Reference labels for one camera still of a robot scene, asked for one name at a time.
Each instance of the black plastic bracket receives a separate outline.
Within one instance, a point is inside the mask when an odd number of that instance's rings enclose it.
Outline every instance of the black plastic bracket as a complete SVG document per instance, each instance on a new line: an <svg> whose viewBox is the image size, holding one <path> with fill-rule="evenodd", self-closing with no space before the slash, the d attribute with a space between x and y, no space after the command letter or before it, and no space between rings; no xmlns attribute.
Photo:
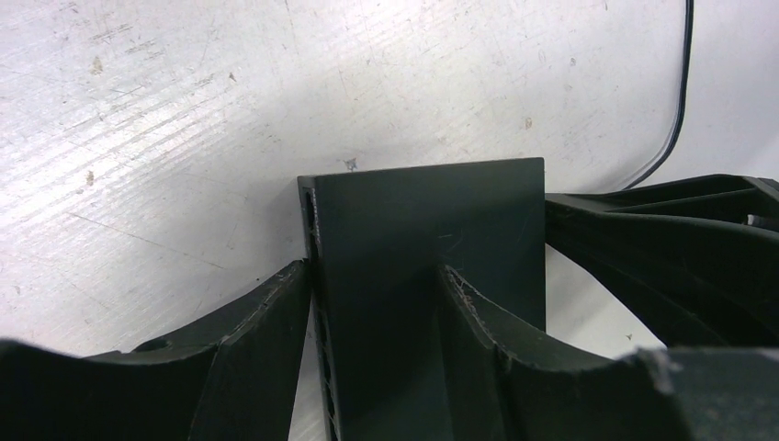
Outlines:
<svg viewBox="0 0 779 441"><path fill-rule="evenodd" d="M307 267L295 262L127 354L0 342L2 437L285 440L309 303Z"/></svg>
<svg viewBox="0 0 779 441"><path fill-rule="evenodd" d="M0 342L4 439L287 439L314 290L330 441L779 439L779 184L546 195L540 160L299 180L310 262L137 347ZM667 346L544 331L544 239Z"/></svg>

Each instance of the curved plastic rib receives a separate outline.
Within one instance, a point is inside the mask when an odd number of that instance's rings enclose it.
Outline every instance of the curved plastic rib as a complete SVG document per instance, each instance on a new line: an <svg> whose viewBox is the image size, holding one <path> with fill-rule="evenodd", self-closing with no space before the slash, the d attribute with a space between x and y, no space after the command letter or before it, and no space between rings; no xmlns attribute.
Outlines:
<svg viewBox="0 0 779 441"><path fill-rule="evenodd" d="M714 175L547 194L547 243L667 346L779 345L779 185Z"/></svg>
<svg viewBox="0 0 779 441"><path fill-rule="evenodd" d="M439 269L455 439L779 439L777 350L642 351L616 361L566 345Z"/></svg>
<svg viewBox="0 0 779 441"><path fill-rule="evenodd" d="M294 262L127 354L0 342L4 439L286 440L310 301Z"/></svg>

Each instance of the scratched white surface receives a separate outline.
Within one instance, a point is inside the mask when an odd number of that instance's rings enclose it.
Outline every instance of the scratched white surface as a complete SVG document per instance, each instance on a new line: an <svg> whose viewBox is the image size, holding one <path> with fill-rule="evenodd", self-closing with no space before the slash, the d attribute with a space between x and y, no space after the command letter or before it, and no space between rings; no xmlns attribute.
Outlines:
<svg viewBox="0 0 779 441"><path fill-rule="evenodd" d="M303 256L296 175L544 156L550 191L618 188L675 115L683 1L650 3L5 0L0 334L82 356L213 311ZM657 179L779 177L779 8L697 4ZM552 334L657 344L563 260ZM308 343L291 439L323 439Z"/></svg>

